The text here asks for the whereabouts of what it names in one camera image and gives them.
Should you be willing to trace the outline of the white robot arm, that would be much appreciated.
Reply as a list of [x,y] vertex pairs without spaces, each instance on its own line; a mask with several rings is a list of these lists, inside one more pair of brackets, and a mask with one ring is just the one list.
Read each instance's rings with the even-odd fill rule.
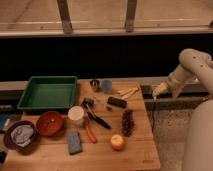
[[178,66],[153,89],[152,97],[156,100],[161,93],[170,91],[177,98],[193,79],[208,95],[191,114],[181,171],[213,171],[213,57],[200,50],[183,49]]

